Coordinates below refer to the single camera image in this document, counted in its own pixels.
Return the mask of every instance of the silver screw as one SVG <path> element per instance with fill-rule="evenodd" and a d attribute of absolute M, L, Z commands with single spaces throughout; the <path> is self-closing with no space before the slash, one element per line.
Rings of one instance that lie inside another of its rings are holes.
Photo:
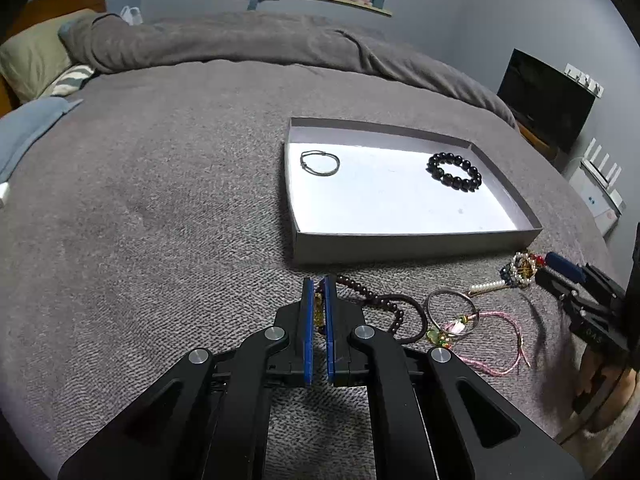
<path fill-rule="evenodd" d="M 353 333 L 360 339 L 369 339 L 370 337 L 373 337 L 376 331 L 369 325 L 360 325 L 356 327 Z"/>
<path fill-rule="evenodd" d="M 449 350 L 447 350 L 446 348 L 438 346 L 437 348 L 431 350 L 431 357 L 434 361 L 437 361 L 439 363 L 446 363 L 447 361 L 449 361 L 449 359 L 451 359 L 451 352 L 449 352 Z"/>
<path fill-rule="evenodd" d="M 267 330 L 264 331 L 264 336 L 267 339 L 271 339 L 272 341 L 277 341 L 278 339 L 282 339 L 284 337 L 284 329 L 279 326 L 270 326 Z"/>
<path fill-rule="evenodd" d="M 189 354 L 189 361 L 195 365 L 201 365 L 207 359 L 209 359 L 209 352 L 204 348 L 196 348 L 195 350 L 191 350 Z"/>

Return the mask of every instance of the bed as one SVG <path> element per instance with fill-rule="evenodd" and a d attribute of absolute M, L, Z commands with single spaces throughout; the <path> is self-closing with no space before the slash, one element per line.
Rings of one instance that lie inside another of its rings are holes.
<path fill-rule="evenodd" d="M 63 13 L 85 7 L 72 0 Z M 282 169 L 293 116 L 471 140 L 541 221 L 532 251 L 615 276 L 584 203 L 491 92 L 372 32 L 246 14 L 161 22 L 133 39 L 103 16 L 67 38 L 100 75 L 24 155 L 0 212 L 0 408 L 52 478 L 185 351 L 238 345 L 299 298 L 304 276 L 343 272 L 420 300 L 497 279 L 510 254 L 295 267 Z M 129 39 L 106 40 L 114 34 Z M 169 37 L 176 43 L 158 45 Z M 532 362 L 484 378 L 553 436 L 571 412 L 580 353 L 568 321 L 534 286 L 480 296 L 478 305 L 519 320 Z M 390 322 L 377 311 L 366 317 Z M 410 315 L 401 333 L 418 325 Z M 505 367 L 514 344 L 508 326 L 489 322 L 454 350 Z M 366 391 L 328 387 L 319 336 L 314 345 L 314 385 L 274 396 L 265 476 L 372 478 Z"/>

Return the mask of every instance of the blue gripper pad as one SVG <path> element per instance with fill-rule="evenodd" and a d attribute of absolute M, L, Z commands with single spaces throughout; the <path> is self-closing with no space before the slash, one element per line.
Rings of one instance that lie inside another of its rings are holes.
<path fill-rule="evenodd" d="M 545 263 L 555 272 L 559 272 L 565 278 L 574 283 L 580 283 L 583 285 L 586 280 L 581 267 L 570 262 L 566 258 L 563 258 L 558 253 L 547 253 L 545 256 Z"/>
<path fill-rule="evenodd" d="M 324 292 L 324 325 L 326 326 L 326 374 L 330 384 L 334 383 L 334 322 L 331 311 L 331 296 L 327 279 L 321 283 Z"/>
<path fill-rule="evenodd" d="M 303 360 L 305 364 L 305 384 L 311 386 L 314 376 L 314 282 L 308 280 L 306 290 L 306 319 Z"/>

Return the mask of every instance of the pink cord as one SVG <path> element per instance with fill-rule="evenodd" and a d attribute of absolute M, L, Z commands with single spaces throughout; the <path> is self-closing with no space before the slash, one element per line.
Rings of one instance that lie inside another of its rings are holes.
<path fill-rule="evenodd" d="M 471 321 L 475 316 L 476 314 L 471 314 L 470 316 L 468 316 L 469 321 Z M 494 370 L 493 368 L 487 366 L 484 363 L 481 363 L 480 361 L 476 361 L 475 359 L 467 359 L 465 357 L 458 356 L 460 360 L 463 363 L 466 363 L 467 365 L 471 366 L 472 368 L 476 368 L 477 370 L 480 370 L 481 372 L 484 372 L 485 374 L 491 375 L 493 377 L 504 377 L 510 374 L 518 366 L 518 364 L 520 363 L 520 359 L 524 359 L 524 362 L 527 364 L 527 366 L 531 368 L 531 364 L 529 363 L 529 360 L 527 359 L 527 356 L 525 355 L 524 350 L 522 349 L 522 347 L 524 346 L 524 340 L 522 338 L 522 329 L 520 328 L 520 324 L 518 323 L 518 320 L 514 319 L 513 317 L 511 317 L 509 314 L 505 312 L 500 312 L 499 310 L 488 310 L 486 312 L 480 312 L 481 318 L 492 317 L 492 316 L 501 317 L 503 320 L 510 323 L 511 326 L 513 326 L 514 330 L 516 331 L 516 335 L 518 336 L 518 356 L 516 357 L 516 360 L 513 362 L 513 365 L 511 365 L 506 370 Z M 450 331 L 455 323 L 456 323 L 455 321 L 450 321 L 444 326 L 444 330 L 446 330 L 447 332 Z"/>

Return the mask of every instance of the white plastic bag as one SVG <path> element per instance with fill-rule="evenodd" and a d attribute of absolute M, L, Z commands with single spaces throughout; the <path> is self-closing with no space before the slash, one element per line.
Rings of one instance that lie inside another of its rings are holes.
<path fill-rule="evenodd" d="M 139 25 L 142 23 L 142 14 L 137 7 L 125 6 L 120 11 L 120 17 L 129 25 Z"/>

